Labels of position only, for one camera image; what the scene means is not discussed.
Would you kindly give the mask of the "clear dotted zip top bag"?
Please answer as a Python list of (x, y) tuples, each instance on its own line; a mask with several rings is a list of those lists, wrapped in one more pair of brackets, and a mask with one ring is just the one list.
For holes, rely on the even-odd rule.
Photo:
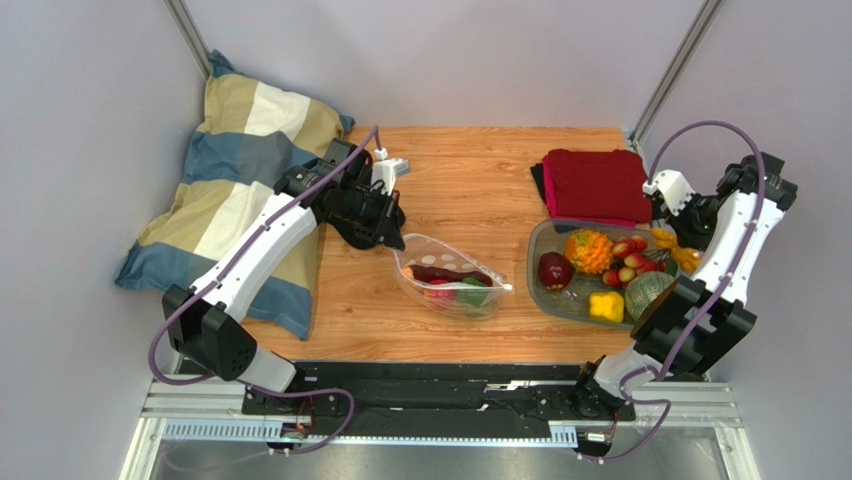
[(514, 286), (497, 271), (438, 239), (408, 234), (395, 250), (401, 289), (414, 301), (442, 315), (468, 320), (494, 316)]

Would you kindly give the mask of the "dark red sweet potato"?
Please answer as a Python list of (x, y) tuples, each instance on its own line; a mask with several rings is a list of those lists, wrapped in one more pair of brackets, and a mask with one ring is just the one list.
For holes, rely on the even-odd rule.
[(479, 270), (454, 271), (446, 268), (412, 264), (404, 266), (402, 268), (402, 273), (412, 280), (427, 284), (429, 284), (430, 281), (437, 279), (447, 280), (450, 283), (462, 283), (462, 280), (466, 277), (475, 277), (479, 281), (485, 283), (488, 287), (492, 287), (494, 285), (494, 280)]

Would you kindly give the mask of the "green bell pepper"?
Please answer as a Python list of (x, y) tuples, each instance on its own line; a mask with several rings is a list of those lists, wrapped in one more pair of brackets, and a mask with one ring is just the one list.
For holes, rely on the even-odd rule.
[(471, 308), (481, 308), (487, 302), (490, 291), (488, 286), (475, 277), (466, 277), (462, 280), (464, 288), (456, 293), (456, 300)]

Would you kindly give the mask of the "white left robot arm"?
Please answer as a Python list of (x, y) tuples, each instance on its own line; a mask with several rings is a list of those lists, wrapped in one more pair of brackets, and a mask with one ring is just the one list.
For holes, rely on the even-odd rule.
[(257, 389), (285, 392), (296, 366), (260, 346), (242, 326), (261, 287), (282, 260), (324, 222), (351, 246), (405, 248), (405, 215), (396, 181), (410, 164), (383, 147), (335, 139), (321, 158), (289, 168), (235, 245), (190, 287), (162, 298), (160, 334), (208, 375)]

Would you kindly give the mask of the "red pomegranate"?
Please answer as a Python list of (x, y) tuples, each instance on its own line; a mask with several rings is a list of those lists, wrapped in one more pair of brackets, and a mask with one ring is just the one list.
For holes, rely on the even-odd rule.
[(429, 282), (423, 290), (427, 305), (438, 311), (445, 311), (456, 304), (457, 290), (447, 280), (437, 279)]

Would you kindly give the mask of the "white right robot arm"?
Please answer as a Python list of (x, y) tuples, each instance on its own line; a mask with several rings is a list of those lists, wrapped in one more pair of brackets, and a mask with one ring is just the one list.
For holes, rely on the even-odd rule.
[(654, 174), (643, 191), (672, 231), (702, 259), (643, 309), (632, 344), (581, 370), (569, 404), (582, 418), (612, 417), (637, 387), (668, 375), (706, 372), (753, 328), (748, 283), (773, 228), (798, 187), (782, 176), (784, 160), (763, 153), (726, 167), (713, 195), (696, 193), (682, 173)]

